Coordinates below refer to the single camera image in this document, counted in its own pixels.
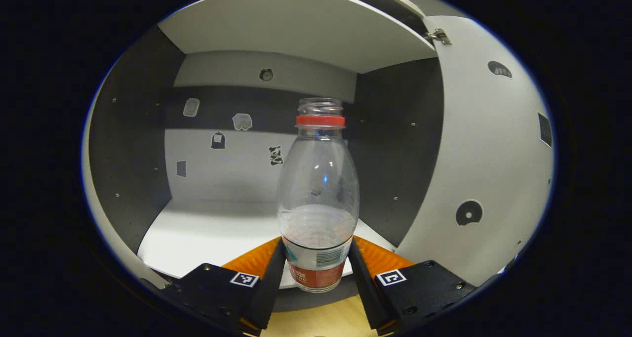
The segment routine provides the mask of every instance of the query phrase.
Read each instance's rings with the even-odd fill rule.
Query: white sticker
[[[235,130],[249,130],[252,127],[252,118],[249,114],[235,114],[233,126]]]
[[[187,117],[195,117],[197,115],[197,109],[199,108],[199,100],[196,98],[190,98],[185,103],[185,109],[182,110],[182,114]]]
[[[259,276],[239,272],[231,279],[231,283],[252,288],[257,283],[257,280],[259,280]]]
[[[406,281],[406,277],[399,270],[390,270],[388,272],[383,272],[381,274],[377,274],[377,279],[380,280],[384,287],[388,285],[393,285],[397,283],[401,283],[402,281]]]

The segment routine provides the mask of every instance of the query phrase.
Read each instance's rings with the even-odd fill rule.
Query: metal hinge
[[[424,33],[424,38],[427,40],[440,40],[442,44],[452,44],[443,28],[435,28],[435,33]]]

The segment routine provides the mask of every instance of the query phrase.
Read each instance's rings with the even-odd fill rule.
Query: clear plastic bottle
[[[340,283],[357,225],[359,185],[341,135],[341,102],[306,98],[298,112],[298,137],[278,181],[278,222],[297,286],[323,293]]]

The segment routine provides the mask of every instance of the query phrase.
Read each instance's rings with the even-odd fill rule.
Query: dark gray panel
[[[433,176],[443,101],[438,59],[431,58],[359,75],[355,103],[345,105],[359,217],[395,246],[415,220]]]
[[[233,116],[250,114],[249,131],[296,134],[300,92],[243,86],[175,87],[169,91],[166,128],[235,130]],[[182,114],[189,98],[199,99],[195,117]]]
[[[92,179],[106,216],[134,253],[171,200],[162,103],[184,58],[155,26],[122,55],[95,104]]]
[[[176,175],[187,177],[187,161],[176,162]]]

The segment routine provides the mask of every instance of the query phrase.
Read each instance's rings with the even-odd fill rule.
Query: bolt hole
[[[404,315],[412,315],[415,314],[415,312],[417,312],[418,308],[417,306],[411,306],[411,307],[407,307],[404,309]]]

